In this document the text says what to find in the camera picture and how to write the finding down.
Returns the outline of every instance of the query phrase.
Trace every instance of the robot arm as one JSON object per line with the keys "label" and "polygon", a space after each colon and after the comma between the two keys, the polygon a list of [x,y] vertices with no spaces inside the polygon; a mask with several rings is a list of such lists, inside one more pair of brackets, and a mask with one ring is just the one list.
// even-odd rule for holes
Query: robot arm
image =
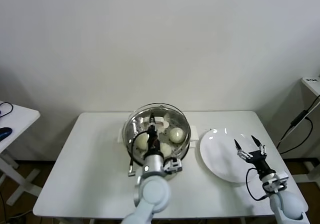
{"label": "robot arm", "polygon": [[293,193],[286,191],[288,175],[285,172],[276,173],[266,162],[266,147],[252,136],[259,148],[257,151],[246,153],[236,140],[235,146],[238,156],[247,163],[253,164],[258,172],[262,187],[269,197],[271,210],[275,213],[278,224],[310,224],[303,202]]}
{"label": "robot arm", "polygon": [[140,201],[134,213],[128,215],[122,224],[151,223],[154,213],[163,211],[170,200],[171,191],[168,182],[160,176],[150,176],[139,188]]}
{"label": "robot arm", "polygon": [[144,155],[143,167],[133,173],[130,166],[129,176],[137,176],[134,191],[136,209],[123,219],[122,224],[151,223],[153,214],[163,211],[171,197],[170,186],[164,177],[182,171],[181,161],[177,158],[169,158],[164,163],[154,120],[155,117],[151,114],[147,130],[148,151]]}

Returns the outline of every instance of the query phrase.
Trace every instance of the wire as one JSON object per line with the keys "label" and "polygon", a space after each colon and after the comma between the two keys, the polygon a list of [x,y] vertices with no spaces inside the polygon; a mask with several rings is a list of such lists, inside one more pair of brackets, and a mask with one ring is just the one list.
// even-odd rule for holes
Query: wire
{"label": "wire", "polygon": [[314,126],[313,126],[312,121],[309,119],[309,117],[306,117],[305,119],[308,120],[308,121],[310,122],[310,124],[311,124],[311,129],[310,129],[310,131],[309,131],[309,134],[306,136],[306,138],[305,138],[299,145],[297,145],[296,147],[293,147],[293,148],[291,148],[291,149],[289,149],[289,150],[287,150],[287,151],[285,151],[285,152],[280,153],[281,155],[282,155],[282,154],[285,154],[285,153],[287,153],[287,152],[289,152],[289,151],[292,151],[292,150],[294,150],[294,149],[297,149],[299,146],[303,145],[303,143],[305,143],[306,140],[308,140],[308,138],[310,137],[310,135],[311,135],[311,133],[312,133],[312,131],[313,131],[313,129],[314,129]]}
{"label": "wire", "polygon": [[[314,106],[304,117],[304,119],[306,119],[306,117],[316,108],[318,107],[318,105],[320,105],[320,101],[316,104],[316,106]],[[298,125],[300,125],[300,123],[304,120],[302,119],[294,128],[292,128],[292,130],[282,139],[278,142],[278,145],[280,142],[284,141],[297,127]]]}
{"label": "wire", "polygon": [[278,145],[277,145],[277,149],[279,148],[281,142],[283,141],[283,138],[285,137],[285,135],[290,131],[290,129],[292,128],[292,126],[289,126],[289,128],[285,131],[285,133],[283,134],[283,136],[281,137],[280,141],[278,142]]}
{"label": "wire", "polygon": [[32,210],[28,210],[28,211],[26,211],[25,213],[22,213],[22,214],[20,214],[20,215],[15,215],[15,216],[9,217],[9,219],[15,219],[15,218],[18,218],[18,217],[27,215],[27,214],[29,214],[30,212],[32,212]]}
{"label": "wire", "polygon": [[3,213],[4,213],[4,216],[5,216],[5,217],[4,217],[4,221],[5,221],[5,223],[7,223],[7,217],[6,217],[6,213],[7,213],[7,212],[6,212],[6,210],[5,210],[5,209],[6,209],[6,205],[4,204],[5,201],[4,201],[4,199],[3,199],[4,197],[2,196],[1,191],[0,191],[0,196],[1,196],[1,200],[2,200],[2,207],[3,207],[3,209],[4,209],[4,210],[3,210],[3,211],[4,211],[4,212],[3,212]]}
{"label": "wire", "polygon": [[307,111],[309,111],[309,110],[311,109],[311,107],[315,104],[315,102],[318,100],[319,97],[320,97],[320,95],[318,95],[318,96],[316,97],[316,99],[312,102],[312,104],[310,105],[310,107],[307,108]]}
{"label": "wire", "polygon": [[2,102],[2,103],[0,104],[0,106],[3,105],[3,104],[9,104],[9,105],[11,106],[11,110],[10,110],[8,113],[4,114],[4,115],[0,115],[0,118],[1,118],[1,117],[4,117],[4,116],[6,116],[6,115],[9,115],[9,114],[13,111],[13,109],[14,109],[14,108],[13,108],[13,107],[14,107],[13,104],[11,104],[11,103],[9,103],[9,102]]}
{"label": "wire", "polygon": [[249,172],[251,171],[251,170],[257,170],[257,169],[255,169],[254,167],[252,167],[252,168],[250,168],[248,171],[247,171],[247,173],[246,173],[246,178],[245,178],[245,185],[246,185],[246,189],[248,190],[248,192],[249,192],[249,195],[251,196],[251,198],[253,199],[253,200],[255,200],[255,201],[261,201],[261,200],[264,200],[264,199],[266,199],[267,197],[268,197],[268,195],[264,195],[264,196],[262,196],[262,197],[260,197],[259,199],[257,199],[257,198],[255,198],[252,194],[251,194],[251,191],[250,191],[250,189],[249,189],[249,186],[248,186],[248,175],[249,175]]}
{"label": "wire", "polygon": [[132,141],[130,165],[133,165],[133,163],[134,163],[134,162],[133,162],[133,161],[134,161],[134,160],[133,160],[133,159],[134,159],[134,158],[133,158],[133,157],[134,157],[134,152],[133,152],[133,150],[134,150],[133,148],[134,148],[134,147],[133,147],[133,146],[134,146],[134,144],[135,144],[135,141],[136,141],[136,139],[138,138],[138,136],[140,136],[140,135],[142,135],[142,134],[144,134],[144,133],[147,133],[147,131],[145,130],[145,131],[140,132],[138,135],[135,136],[135,138],[134,138],[133,141]]}

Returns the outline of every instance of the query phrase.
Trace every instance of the egg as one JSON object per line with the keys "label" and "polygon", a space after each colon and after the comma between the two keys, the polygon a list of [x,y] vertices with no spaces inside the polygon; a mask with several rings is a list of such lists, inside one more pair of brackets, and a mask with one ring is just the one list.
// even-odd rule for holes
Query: egg
{"label": "egg", "polygon": [[140,150],[147,150],[148,148],[148,134],[147,133],[143,133],[141,135],[139,135],[136,139],[135,139],[135,145],[138,149]]}
{"label": "egg", "polygon": [[160,151],[162,152],[164,158],[169,157],[172,153],[171,147],[167,143],[162,142],[160,143]]}
{"label": "egg", "polygon": [[184,134],[185,132],[181,129],[181,128],[173,128],[170,132],[169,132],[169,139],[170,141],[172,141],[173,143],[181,143],[184,140]]}

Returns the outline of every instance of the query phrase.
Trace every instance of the mouse cable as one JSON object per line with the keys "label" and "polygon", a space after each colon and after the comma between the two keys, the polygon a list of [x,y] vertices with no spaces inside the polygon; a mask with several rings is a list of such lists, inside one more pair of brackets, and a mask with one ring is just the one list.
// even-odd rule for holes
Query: mouse cable
{"label": "mouse cable", "polygon": [[0,104],[0,107],[1,107],[1,105],[3,105],[3,104],[8,104],[8,105],[10,105],[11,106],[11,110],[8,112],[8,113],[6,113],[6,114],[4,114],[4,115],[0,115],[0,118],[1,117],[4,117],[4,116],[6,116],[6,115],[9,115],[12,111],[13,111],[13,104],[11,104],[11,103],[9,103],[9,102],[2,102],[1,104]]}

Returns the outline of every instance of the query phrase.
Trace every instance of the black mouse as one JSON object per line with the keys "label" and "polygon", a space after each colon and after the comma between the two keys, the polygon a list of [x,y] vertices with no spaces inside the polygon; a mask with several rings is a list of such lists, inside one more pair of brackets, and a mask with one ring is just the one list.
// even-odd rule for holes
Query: black mouse
{"label": "black mouse", "polygon": [[0,141],[6,139],[12,133],[12,129],[9,127],[0,128]]}

